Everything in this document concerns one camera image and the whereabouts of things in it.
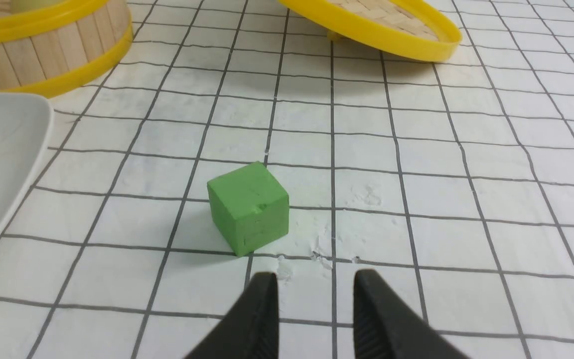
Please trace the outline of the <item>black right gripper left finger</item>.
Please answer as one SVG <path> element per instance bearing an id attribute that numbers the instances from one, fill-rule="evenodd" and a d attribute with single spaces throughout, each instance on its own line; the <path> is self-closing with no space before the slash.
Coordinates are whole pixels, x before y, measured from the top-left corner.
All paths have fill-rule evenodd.
<path id="1" fill-rule="evenodd" d="M 280 354 L 278 280 L 253 275 L 237 302 L 185 357 L 187 359 L 277 359 Z"/>

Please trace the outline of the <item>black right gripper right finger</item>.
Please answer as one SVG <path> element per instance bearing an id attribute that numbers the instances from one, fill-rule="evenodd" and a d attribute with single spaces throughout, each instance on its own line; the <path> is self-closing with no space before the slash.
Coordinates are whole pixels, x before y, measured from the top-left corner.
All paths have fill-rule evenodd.
<path id="1" fill-rule="evenodd" d="M 465 359 L 426 324 L 374 269 L 355 273 L 353 345 L 356 359 Z"/>

